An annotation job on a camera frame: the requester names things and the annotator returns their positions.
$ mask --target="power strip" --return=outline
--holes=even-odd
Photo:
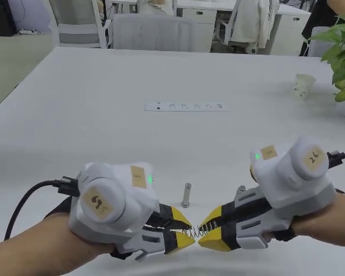
[[[231,105],[227,103],[176,103],[176,102],[152,102],[144,105],[145,111],[157,112],[229,112]]]

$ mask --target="desk drawer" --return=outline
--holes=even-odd
[[[279,28],[304,28],[308,21],[309,15],[305,16],[288,16],[282,15]]]
[[[214,24],[216,21],[216,11],[183,9],[183,18],[193,20],[197,23]]]

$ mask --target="office chair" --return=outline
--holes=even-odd
[[[108,39],[111,20],[102,24],[96,0],[44,0],[44,3],[55,46],[107,48],[111,44]]]
[[[317,33],[325,32],[328,29],[329,27],[314,27],[312,30],[312,36],[314,36]],[[309,43],[308,56],[322,57],[323,54],[334,45],[335,43],[332,42],[311,40]]]
[[[115,14],[113,48],[194,51],[194,22],[175,16]]]

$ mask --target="white jacket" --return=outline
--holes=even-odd
[[[240,3],[231,41],[257,43],[258,48],[264,48],[270,39],[275,15],[280,7],[279,0],[237,1]]]

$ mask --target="small metal cylinder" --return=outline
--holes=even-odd
[[[242,194],[246,191],[246,187],[244,185],[240,185],[237,190],[236,190],[236,194],[234,196],[234,199],[239,195],[239,194]]]
[[[185,184],[185,188],[184,188],[183,201],[182,201],[182,207],[183,208],[188,208],[189,207],[190,189],[191,189],[191,184],[190,183],[186,183]]]

